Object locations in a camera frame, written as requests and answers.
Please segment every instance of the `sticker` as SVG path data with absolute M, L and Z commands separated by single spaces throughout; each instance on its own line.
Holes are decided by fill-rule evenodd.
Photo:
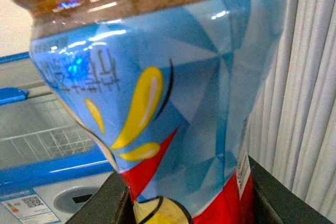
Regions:
M 1 204 L 23 224 L 52 224 L 60 220 L 32 189 L 0 197 Z
M 237 183 L 239 188 L 239 196 L 242 198 L 248 178 L 251 175 L 250 162 L 248 160 L 246 149 L 243 148 L 237 167 Z

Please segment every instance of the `white curtain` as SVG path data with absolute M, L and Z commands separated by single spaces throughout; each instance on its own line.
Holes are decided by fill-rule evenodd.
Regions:
M 336 2 L 288 0 L 246 134 L 249 154 L 336 223 Z

